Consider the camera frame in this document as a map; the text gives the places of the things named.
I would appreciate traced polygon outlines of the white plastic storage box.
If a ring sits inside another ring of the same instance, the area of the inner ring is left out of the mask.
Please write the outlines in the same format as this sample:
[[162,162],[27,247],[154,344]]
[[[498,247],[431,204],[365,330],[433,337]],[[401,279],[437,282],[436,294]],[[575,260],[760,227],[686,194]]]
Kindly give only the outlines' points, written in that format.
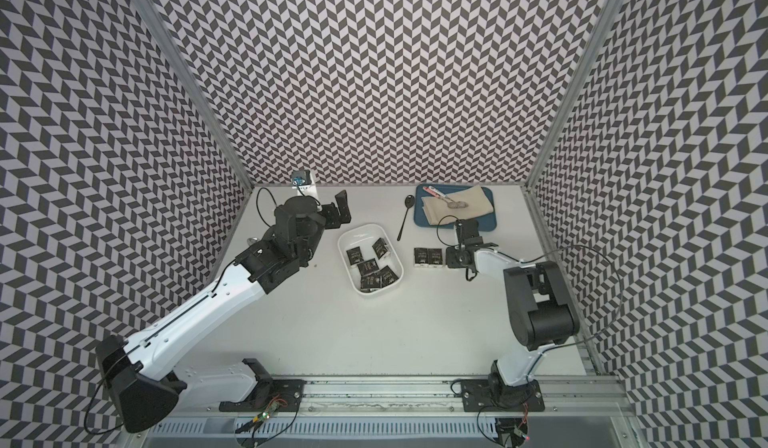
[[404,267],[385,229],[368,223],[340,235],[338,250],[353,290],[374,297],[394,290]]

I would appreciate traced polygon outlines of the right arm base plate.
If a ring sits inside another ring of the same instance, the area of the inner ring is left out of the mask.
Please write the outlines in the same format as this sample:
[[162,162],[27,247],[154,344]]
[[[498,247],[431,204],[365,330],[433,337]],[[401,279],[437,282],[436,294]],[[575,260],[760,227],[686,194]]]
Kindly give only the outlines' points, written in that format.
[[544,398],[537,381],[510,387],[492,385],[487,379],[460,379],[459,396],[467,413],[480,411],[543,412]]

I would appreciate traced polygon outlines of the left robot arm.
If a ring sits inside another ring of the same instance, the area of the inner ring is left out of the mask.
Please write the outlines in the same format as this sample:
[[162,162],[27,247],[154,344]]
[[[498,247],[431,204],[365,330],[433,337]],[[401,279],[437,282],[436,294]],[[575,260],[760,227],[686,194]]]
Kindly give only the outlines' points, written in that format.
[[326,230],[351,221],[344,190],[326,204],[312,196],[290,197],[276,206],[274,216],[274,226],[262,238],[182,305],[128,338],[109,335],[97,344],[100,386],[116,409],[120,428],[140,433],[159,424],[180,401],[237,403],[257,388],[255,371],[213,370],[184,381],[174,369],[224,321],[308,267]]

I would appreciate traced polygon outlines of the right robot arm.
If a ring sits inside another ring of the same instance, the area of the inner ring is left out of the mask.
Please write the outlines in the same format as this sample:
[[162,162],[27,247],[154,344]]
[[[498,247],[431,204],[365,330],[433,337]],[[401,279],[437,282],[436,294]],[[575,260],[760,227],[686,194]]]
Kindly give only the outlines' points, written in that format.
[[580,321],[559,265],[528,261],[501,252],[483,240],[478,222],[454,222],[456,244],[446,248],[446,264],[465,280],[480,275],[503,284],[509,323],[517,340],[512,352],[494,360],[487,378],[490,404],[512,409],[536,397],[535,371],[547,353],[566,345]]

